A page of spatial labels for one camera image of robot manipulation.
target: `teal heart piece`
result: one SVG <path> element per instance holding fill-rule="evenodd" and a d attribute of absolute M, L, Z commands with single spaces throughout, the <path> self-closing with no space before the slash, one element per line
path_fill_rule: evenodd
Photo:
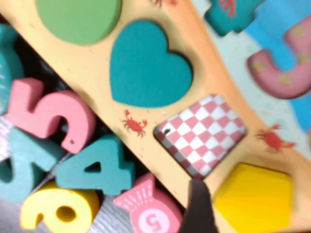
<path fill-rule="evenodd" d="M 114 101 L 136 107 L 163 107 L 180 100 L 192 83 L 188 60 L 168 52 L 161 27 L 136 21 L 116 39 L 110 59 L 110 87 Z"/>

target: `yellow square piece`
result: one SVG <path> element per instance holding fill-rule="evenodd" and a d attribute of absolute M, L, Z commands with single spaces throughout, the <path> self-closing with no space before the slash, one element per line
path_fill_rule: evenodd
<path fill-rule="evenodd" d="M 287 174 L 239 164 L 214 197 L 216 209 L 239 233 L 270 233 L 290 223 L 293 183 Z"/>

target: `yellow number 6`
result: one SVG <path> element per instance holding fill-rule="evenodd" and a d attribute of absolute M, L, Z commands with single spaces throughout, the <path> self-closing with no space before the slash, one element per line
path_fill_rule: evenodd
<path fill-rule="evenodd" d="M 86 233 L 99 207 L 94 190 L 62 189 L 50 182 L 25 200 L 20 225 L 34 230 L 44 219 L 53 233 Z"/>

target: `gray surface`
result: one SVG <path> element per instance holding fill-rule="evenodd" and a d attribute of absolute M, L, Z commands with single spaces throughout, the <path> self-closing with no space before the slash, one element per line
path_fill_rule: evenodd
<path fill-rule="evenodd" d="M 5 118 L 0 116 L 0 160 L 7 158 L 10 153 L 9 145 L 6 144 L 6 136 L 10 127 L 10 123 L 6 121 Z M 50 179 L 53 179 L 53 177 L 54 174 L 52 171 L 41 183 L 41 185 L 39 185 L 39 187 Z M 97 214 L 89 233 L 133 232 L 128 212 L 116 207 L 112 201 L 113 197 L 105 197 L 101 209 Z M 0 199 L 0 233 L 50 232 L 44 225 L 44 221 L 42 221 L 34 231 L 22 230 L 19 226 L 19 212 L 21 205 L 22 203 L 11 203 Z"/>

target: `teal number 4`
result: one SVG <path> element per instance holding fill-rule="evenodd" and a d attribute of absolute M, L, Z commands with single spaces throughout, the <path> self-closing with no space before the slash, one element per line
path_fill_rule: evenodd
<path fill-rule="evenodd" d="M 124 160 L 123 144 L 114 135 L 105 135 L 56 169 L 56 183 L 61 188 L 98 189 L 105 195 L 119 195 L 132 188 L 133 162 Z"/>

